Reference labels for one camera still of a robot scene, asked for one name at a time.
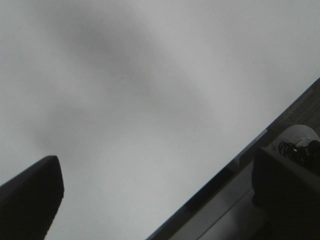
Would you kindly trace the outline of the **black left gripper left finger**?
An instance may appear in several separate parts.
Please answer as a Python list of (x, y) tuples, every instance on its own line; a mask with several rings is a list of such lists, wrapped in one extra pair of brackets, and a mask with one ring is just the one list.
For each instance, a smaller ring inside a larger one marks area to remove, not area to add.
[(0, 238), (45, 239), (64, 197), (59, 159), (49, 155), (0, 187)]

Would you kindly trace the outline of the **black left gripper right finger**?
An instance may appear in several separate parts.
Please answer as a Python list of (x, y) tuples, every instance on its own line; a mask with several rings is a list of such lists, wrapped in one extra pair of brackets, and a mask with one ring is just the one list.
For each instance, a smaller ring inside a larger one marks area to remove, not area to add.
[(276, 240), (320, 238), (318, 175), (261, 147), (254, 155), (252, 188)]

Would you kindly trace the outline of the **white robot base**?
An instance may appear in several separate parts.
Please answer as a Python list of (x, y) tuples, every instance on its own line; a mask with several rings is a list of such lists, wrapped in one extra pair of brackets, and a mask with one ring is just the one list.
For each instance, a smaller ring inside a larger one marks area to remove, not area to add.
[(319, 135), (307, 125), (296, 124), (283, 130), (269, 146), (272, 150), (288, 156), (298, 150), (306, 150), (312, 141), (319, 142)]

